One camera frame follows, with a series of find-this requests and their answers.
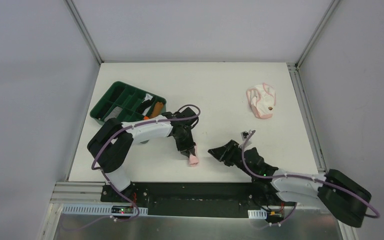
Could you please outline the pink underwear navy trim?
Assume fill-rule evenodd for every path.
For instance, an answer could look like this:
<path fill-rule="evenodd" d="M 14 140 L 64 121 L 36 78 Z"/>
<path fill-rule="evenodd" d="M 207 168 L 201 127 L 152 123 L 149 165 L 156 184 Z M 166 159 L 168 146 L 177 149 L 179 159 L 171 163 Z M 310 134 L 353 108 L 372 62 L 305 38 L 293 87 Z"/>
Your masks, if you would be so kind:
<path fill-rule="evenodd" d="M 200 160 L 197 157 L 197 146 L 189 150 L 188 164 L 190 167 L 196 167 L 199 164 Z"/>

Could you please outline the white underwear pink trim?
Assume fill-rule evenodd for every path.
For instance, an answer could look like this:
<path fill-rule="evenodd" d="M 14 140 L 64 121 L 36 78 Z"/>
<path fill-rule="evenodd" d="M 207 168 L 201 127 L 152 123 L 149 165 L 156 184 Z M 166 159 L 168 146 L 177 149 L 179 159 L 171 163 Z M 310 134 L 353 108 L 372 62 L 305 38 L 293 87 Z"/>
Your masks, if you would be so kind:
<path fill-rule="evenodd" d="M 246 90 L 246 98 L 253 115 L 261 120 L 273 117 L 277 104 L 275 89 L 263 82 Z"/>

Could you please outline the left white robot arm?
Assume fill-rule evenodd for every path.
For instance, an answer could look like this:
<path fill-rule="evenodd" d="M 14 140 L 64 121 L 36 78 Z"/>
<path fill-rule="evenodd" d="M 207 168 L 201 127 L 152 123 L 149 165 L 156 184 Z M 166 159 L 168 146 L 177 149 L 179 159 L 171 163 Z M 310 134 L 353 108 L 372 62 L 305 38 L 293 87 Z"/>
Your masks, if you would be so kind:
<path fill-rule="evenodd" d="M 190 166 L 199 163 L 197 145 L 192 129 L 199 122 L 201 110 L 186 104 L 175 112 L 163 112 L 151 119 L 121 122 L 116 118 L 107 120 L 87 144 L 93 156 L 92 170 L 101 171 L 113 188 L 113 195 L 120 202 L 132 198 L 131 180 L 124 171 L 123 163 L 132 145 L 157 138 L 172 137 L 176 149 L 188 158 Z"/>

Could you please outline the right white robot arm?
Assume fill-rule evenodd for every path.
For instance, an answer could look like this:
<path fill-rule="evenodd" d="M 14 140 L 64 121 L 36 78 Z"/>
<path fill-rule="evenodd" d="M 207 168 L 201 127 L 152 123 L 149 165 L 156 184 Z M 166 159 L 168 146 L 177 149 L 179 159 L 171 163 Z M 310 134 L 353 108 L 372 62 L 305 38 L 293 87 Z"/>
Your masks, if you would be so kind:
<path fill-rule="evenodd" d="M 354 228 L 360 228 L 367 217 L 371 193 L 337 169 L 325 174 L 288 172 L 267 164 L 255 147 L 243 150 L 234 140 L 207 152 L 224 165 L 249 175 L 270 205 L 282 201 L 326 209 Z"/>

